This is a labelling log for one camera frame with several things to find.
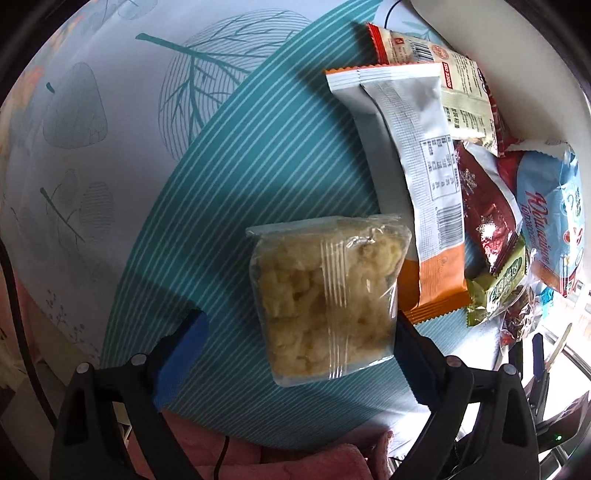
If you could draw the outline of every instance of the candy wrapper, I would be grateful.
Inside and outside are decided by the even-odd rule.
[[[536,249],[534,274],[562,296],[576,285],[583,258],[584,209],[579,163],[559,141],[524,140],[507,151],[523,151],[517,171],[517,201],[529,249]]]
[[[529,335],[535,312],[534,291],[526,284],[518,285],[506,303],[499,339],[501,347],[511,346]]]
[[[513,251],[498,277],[485,271],[474,280],[468,280],[472,302],[467,307],[467,325],[472,327],[499,313],[501,305],[525,275],[525,241],[519,237]]]
[[[521,212],[489,151],[464,142],[456,153],[466,232],[480,246],[489,273],[498,275],[521,232]]]
[[[441,65],[326,72],[353,115],[382,213],[414,233],[399,282],[400,309],[420,323],[470,303],[464,279],[462,191],[441,106]]]
[[[368,24],[382,64],[435,62],[441,65],[441,102],[455,140],[469,140],[498,154],[489,95],[476,62],[422,38]]]
[[[533,269],[538,256],[539,252],[535,249],[530,251],[525,277],[495,312],[495,316],[502,318],[501,348],[520,342],[535,330],[540,321],[543,299],[535,291],[541,283]]]

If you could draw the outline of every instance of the plant pattern fabric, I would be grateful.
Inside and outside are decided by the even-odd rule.
[[[91,0],[41,49],[0,115],[0,228],[31,297],[94,362],[150,351],[199,307],[210,338],[171,405],[183,416],[312,449],[406,408],[393,361],[274,384],[244,233],[378,211],[323,70],[375,61],[379,3]],[[465,313],[420,329],[450,353]]]

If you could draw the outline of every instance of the pink cloth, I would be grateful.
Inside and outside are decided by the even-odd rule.
[[[168,426],[199,474],[213,480],[213,471],[226,437],[172,412],[163,411]],[[339,445],[313,455],[304,452],[267,449],[230,438],[219,471],[220,480],[388,480],[388,443],[392,432],[380,437],[368,460],[357,447]],[[135,436],[128,445],[135,471],[154,479]]]

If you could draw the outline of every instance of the barcode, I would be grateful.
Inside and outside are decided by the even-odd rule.
[[[426,45],[423,45],[421,43],[415,43],[413,41],[410,41],[410,46],[413,50],[413,55],[414,58],[417,62],[420,61],[430,61],[433,62],[433,54],[431,53],[431,50],[429,50],[429,47],[427,47]]]
[[[437,229],[439,230],[439,248],[441,250],[455,247],[464,241],[462,217],[462,204],[437,211]]]

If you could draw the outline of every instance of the transparent bag with food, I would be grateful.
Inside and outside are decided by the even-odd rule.
[[[411,241],[396,215],[247,229],[250,275],[275,382],[330,380],[392,358],[397,278]]]

